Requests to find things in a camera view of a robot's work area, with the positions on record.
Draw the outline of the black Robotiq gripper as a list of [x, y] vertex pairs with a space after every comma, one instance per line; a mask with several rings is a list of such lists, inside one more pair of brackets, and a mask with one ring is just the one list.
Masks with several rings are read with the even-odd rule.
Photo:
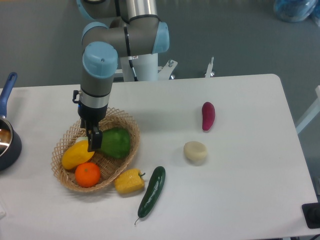
[[99, 150], [102, 145], [103, 133], [99, 129], [99, 122], [105, 117], [108, 105], [100, 108], [92, 108], [78, 104], [77, 112], [80, 117], [80, 127], [85, 129], [85, 137], [88, 140], [88, 151]]

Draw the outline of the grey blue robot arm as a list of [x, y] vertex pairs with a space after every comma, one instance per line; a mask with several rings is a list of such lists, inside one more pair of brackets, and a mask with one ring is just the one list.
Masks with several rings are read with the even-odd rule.
[[79, 12], [91, 20], [82, 32], [82, 79], [73, 91], [80, 126], [89, 152], [102, 146], [99, 122], [105, 117], [118, 59], [164, 53], [169, 49], [168, 25], [154, 0], [78, 0]]

